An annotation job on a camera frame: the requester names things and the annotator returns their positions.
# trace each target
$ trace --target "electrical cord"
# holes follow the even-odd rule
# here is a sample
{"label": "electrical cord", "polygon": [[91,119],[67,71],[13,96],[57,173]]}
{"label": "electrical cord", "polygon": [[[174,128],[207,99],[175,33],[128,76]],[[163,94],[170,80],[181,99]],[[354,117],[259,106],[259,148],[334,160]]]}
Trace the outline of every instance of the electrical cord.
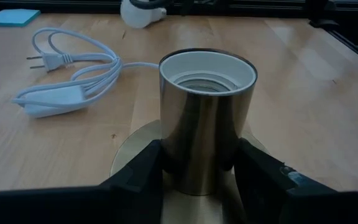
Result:
{"label": "electrical cord", "polygon": [[[43,32],[52,32],[48,36],[48,43],[56,53],[46,53],[38,47],[36,37]],[[83,39],[99,47],[104,53],[68,54],[62,52],[57,49],[52,42],[52,37],[55,34],[67,34]],[[106,62],[102,65],[92,65],[78,70],[71,76],[68,82],[37,85],[20,91],[16,97],[12,99],[12,102],[25,108],[27,114],[36,118],[78,110],[97,101],[116,84],[123,68],[137,66],[158,68],[158,65],[154,63],[134,62],[124,64],[120,57],[108,46],[90,37],[69,30],[49,27],[39,29],[32,37],[32,45],[34,49],[40,53],[40,56],[29,57],[27,59],[42,58],[44,65],[31,68],[45,67],[48,72],[58,69],[63,65],[79,61],[102,60]],[[89,72],[105,69],[108,69],[108,71],[100,75],[78,80],[82,75]]]}

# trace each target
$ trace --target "wooden tabletop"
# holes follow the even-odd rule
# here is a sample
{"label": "wooden tabletop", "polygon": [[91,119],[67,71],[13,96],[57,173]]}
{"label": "wooden tabletop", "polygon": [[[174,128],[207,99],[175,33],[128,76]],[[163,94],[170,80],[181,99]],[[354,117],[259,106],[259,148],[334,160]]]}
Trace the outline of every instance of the wooden tabletop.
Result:
{"label": "wooden tabletop", "polygon": [[[358,190],[358,55],[304,19],[170,16],[131,29],[117,15],[42,14],[25,28],[0,28],[0,190],[98,184],[123,141],[158,119],[158,71],[122,71],[115,89],[70,114],[32,119],[10,102],[21,89],[69,80],[76,63],[48,74],[31,46],[61,27],[110,46],[124,62],[158,63],[188,47],[228,50],[258,70],[246,129],[277,159],[337,190]],[[39,39],[47,49],[46,36]],[[67,52],[100,52],[65,35]]]}

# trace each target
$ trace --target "blue sticky note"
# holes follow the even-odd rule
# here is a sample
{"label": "blue sticky note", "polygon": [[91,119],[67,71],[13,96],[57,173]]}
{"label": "blue sticky note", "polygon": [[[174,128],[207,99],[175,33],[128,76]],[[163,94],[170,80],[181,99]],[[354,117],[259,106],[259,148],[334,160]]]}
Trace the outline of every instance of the blue sticky note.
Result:
{"label": "blue sticky note", "polygon": [[0,27],[25,27],[41,12],[31,9],[5,9],[0,11]]}

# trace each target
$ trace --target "metal cylinder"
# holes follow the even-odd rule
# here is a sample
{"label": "metal cylinder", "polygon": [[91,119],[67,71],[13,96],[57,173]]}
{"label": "metal cylinder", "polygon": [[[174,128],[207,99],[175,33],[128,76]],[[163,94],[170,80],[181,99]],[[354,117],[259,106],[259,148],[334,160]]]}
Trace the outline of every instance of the metal cylinder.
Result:
{"label": "metal cylinder", "polygon": [[232,168],[256,69],[222,50],[185,49],[165,56],[159,70],[164,169],[177,190],[211,194]]}

